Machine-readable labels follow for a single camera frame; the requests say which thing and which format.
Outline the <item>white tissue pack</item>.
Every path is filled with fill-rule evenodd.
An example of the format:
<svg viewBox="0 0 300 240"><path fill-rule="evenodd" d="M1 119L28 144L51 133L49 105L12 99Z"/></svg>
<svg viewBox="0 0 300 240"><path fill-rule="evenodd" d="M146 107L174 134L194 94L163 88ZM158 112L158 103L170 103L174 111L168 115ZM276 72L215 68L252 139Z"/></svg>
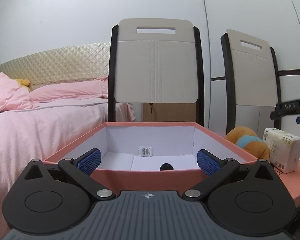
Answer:
<svg viewBox="0 0 300 240"><path fill-rule="evenodd" d="M277 128L266 128L263 140L270 150L270 163L284 174L294 172L300 159L300 137Z"/></svg>

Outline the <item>orange plush toy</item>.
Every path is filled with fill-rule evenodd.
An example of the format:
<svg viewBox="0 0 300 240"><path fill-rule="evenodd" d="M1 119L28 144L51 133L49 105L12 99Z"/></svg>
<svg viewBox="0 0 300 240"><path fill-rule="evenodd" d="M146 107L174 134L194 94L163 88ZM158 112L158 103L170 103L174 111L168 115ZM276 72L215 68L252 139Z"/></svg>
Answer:
<svg viewBox="0 0 300 240"><path fill-rule="evenodd" d="M238 126L228 132L225 138L257 159L270 161L269 147L252 129Z"/></svg>

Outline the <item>salmon pink box lid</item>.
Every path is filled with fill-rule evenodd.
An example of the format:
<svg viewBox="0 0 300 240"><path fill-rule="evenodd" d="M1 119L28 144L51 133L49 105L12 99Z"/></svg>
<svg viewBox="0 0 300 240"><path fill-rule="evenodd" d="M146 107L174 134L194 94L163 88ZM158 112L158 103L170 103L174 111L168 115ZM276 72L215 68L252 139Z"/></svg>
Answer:
<svg viewBox="0 0 300 240"><path fill-rule="evenodd" d="M291 197L294 199L296 207L300 206L300 161L297 169L294 172L283 173L277 168L274 168L275 172L282 180Z"/></svg>

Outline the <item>black small object in box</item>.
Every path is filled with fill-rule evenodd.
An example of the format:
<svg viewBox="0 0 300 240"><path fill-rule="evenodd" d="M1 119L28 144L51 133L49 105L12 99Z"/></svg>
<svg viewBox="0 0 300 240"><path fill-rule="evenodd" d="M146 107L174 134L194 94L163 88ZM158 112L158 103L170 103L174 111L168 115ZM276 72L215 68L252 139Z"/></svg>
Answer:
<svg viewBox="0 0 300 240"><path fill-rule="evenodd" d="M173 170L174 170L173 166L169 163L164 163L160 167L160 171L173 171Z"/></svg>

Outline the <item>salmon pink open box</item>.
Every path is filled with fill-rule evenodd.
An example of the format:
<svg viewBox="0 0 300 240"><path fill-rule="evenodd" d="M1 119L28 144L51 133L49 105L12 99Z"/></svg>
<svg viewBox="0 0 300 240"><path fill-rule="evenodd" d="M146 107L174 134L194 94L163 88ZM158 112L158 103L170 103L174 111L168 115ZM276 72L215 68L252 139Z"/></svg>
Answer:
<svg viewBox="0 0 300 240"><path fill-rule="evenodd" d="M115 193L184 192L207 177L197 164L201 149L241 164L257 160L197 123L106 122L44 161L51 164L64 158L76 159L93 148L101 152L101 163L90 176Z"/></svg>

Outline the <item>beige chair right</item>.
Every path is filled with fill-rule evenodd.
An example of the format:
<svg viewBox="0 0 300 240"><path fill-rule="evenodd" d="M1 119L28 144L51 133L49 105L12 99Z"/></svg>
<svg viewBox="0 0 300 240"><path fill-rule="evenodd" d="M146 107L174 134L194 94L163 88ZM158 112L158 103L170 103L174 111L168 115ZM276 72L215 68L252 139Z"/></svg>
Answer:
<svg viewBox="0 0 300 240"><path fill-rule="evenodd" d="M266 128L281 128L270 114L281 102L275 50L260 38L228 29L221 37L226 84L226 131L237 126L262 137Z"/></svg>

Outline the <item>white desiccant sachet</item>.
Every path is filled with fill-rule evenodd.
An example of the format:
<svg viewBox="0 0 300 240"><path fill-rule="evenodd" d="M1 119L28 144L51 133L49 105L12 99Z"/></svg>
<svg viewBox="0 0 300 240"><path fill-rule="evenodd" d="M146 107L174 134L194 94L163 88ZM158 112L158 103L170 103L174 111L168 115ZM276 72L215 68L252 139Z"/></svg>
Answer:
<svg viewBox="0 0 300 240"><path fill-rule="evenodd" d="M152 152L152 147L150 146L139 146L138 148L138 155L140 157L151 157L153 155Z"/></svg>

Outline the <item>bed with pink sheet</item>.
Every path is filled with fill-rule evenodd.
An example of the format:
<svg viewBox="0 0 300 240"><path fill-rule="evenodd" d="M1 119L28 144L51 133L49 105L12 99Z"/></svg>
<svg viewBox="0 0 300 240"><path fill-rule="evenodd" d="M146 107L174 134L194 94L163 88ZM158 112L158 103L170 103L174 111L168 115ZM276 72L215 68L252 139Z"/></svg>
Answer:
<svg viewBox="0 0 300 240"><path fill-rule="evenodd" d="M0 113L0 239L8 231L2 202L31 159L45 160L107 121L106 99L60 99Z"/></svg>

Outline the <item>pink pillow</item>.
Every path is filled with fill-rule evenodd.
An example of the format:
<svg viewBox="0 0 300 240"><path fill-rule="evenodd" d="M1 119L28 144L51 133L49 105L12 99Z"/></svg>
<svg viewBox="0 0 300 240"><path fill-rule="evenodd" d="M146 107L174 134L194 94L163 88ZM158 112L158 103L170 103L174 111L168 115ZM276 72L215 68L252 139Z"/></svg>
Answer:
<svg viewBox="0 0 300 240"><path fill-rule="evenodd" d="M94 98L108 98L107 77L101 77L91 81L45 85L30 92L30 100L36 102L51 102L59 99Z"/></svg>

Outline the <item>wooden drawer cabinet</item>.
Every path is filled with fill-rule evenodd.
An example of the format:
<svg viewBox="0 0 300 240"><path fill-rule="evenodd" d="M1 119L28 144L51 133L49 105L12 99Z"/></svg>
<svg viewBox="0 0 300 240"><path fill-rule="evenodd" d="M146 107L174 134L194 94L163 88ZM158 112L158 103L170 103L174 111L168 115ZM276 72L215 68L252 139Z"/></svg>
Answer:
<svg viewBox="0 0 300 240"><path fill-rule="evenodd" d="M143 122L195 122L195 103L143 103Z"/></svg>

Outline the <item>yellow plush toy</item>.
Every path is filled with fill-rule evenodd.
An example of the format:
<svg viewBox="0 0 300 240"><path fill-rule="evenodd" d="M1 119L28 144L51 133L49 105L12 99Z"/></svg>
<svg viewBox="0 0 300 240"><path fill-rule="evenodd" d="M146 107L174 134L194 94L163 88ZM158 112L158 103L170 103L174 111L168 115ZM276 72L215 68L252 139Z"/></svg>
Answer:
<svg viewBox="0 0 300 240"><path fill-rule="evenodd" d="M15 79L17 81L19 87L26 88L29 92L31 91L30 89L30 81L28 79Z"/></svg>

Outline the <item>pink crumpled duvet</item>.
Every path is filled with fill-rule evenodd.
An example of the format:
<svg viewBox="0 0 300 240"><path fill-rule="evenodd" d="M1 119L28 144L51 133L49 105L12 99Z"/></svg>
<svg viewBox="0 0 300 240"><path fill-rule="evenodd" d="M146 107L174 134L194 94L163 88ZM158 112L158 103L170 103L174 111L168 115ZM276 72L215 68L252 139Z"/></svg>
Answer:
<svg viewBox="0 0 300 240"><path fill-rule="evenodd" d="M18 111L37 108L38 105L30 101L27 88L0 73L0 112Z"/></svg>

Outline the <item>beige quilted headboard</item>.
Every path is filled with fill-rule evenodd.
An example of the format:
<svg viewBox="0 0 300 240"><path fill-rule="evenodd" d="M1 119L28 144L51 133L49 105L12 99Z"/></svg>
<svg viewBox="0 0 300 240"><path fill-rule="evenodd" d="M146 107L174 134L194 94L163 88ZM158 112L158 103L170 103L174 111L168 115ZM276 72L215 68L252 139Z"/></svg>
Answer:
<svg viewBox="0 0 300 240"><path fill-rule="evenodd" d="M57 83L90 81L108 76L110 43L46 50L0 64L12 79L30 81L30 89Z"/></svg>

